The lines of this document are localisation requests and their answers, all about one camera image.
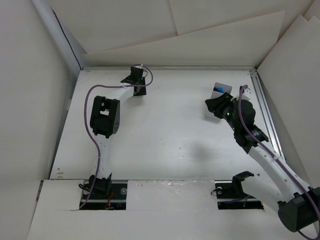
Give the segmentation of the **blue cap highlighter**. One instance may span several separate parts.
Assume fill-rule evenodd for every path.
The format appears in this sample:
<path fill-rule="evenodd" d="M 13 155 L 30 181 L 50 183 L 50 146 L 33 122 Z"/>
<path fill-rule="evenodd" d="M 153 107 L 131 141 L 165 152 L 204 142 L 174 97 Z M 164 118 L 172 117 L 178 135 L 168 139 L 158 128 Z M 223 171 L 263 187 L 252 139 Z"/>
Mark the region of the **blue cap highlighter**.
<path fill-rule="evenodd" d="M 219 92 L 219 93 L 223 93 L 224 92 L 223 88 L 221 88 L 221 87 L 217 87 L 216 91 Z"/>

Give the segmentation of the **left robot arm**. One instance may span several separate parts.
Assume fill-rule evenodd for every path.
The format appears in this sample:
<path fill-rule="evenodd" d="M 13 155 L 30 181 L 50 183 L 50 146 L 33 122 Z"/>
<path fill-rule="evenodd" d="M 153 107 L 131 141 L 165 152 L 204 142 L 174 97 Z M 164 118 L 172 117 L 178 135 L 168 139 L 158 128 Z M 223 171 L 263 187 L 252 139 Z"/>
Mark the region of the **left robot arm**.
<path fill-rule="evenodd" d="M 115 88 L 107 96 L 97 95 L 93 100 L 89 125 L 93 139 L 98 145 L 99 163 L 89 178 L 89 188 L 93 198 L 107 198 L 112 191 L 111 145 L 112 135 L 120 128 L 121 104 L 129 98 L 147 94 L 146 80 L 142 65 L 130 68 L 130 74 L 123 79 L 120 88 Z"/>

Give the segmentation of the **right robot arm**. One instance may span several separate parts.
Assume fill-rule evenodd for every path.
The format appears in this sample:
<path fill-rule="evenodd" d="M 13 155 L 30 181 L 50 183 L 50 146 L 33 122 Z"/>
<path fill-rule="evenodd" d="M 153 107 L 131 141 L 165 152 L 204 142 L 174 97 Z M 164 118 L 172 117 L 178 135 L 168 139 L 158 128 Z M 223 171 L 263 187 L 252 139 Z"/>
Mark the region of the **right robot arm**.
<path fill-rule="evenodd" d="M 275 152 L 267 135 L 255 124 L 253 104 L 227 92 L 205 100 L 205 104 L 216 118 L 228 123 L 236 143 L 275 184 L 275 187 L 269 186 L 260 176 L 247 170 L 232 177 L 227 193 L 235 198 L 253 197 L 265 203 L 293 233 L 301 233 L 302 229 L 319 222 L 320 189 L 300 178 Z"/>

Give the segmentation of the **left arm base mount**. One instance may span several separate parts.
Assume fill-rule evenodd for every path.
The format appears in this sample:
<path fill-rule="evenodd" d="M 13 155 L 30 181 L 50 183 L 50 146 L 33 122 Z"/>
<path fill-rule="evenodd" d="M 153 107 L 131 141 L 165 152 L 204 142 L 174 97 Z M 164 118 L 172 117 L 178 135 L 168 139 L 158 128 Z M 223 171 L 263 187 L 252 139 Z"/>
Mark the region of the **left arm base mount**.
<path fill-rule="evenodd" d="M 93 190 L 89 200 L 86 201 L 89 194 L 89 183 L 85 182 L 80 184 L 81 186 L 81 198 L 79 203 L 80 210 L 106 210 L 106 211 L 122 211 L 127 208 L 127 193 L 128 193 L 128 182 L 127 181 L 112 181 L 111 189 L 108 193 L 98 192 Z"/>

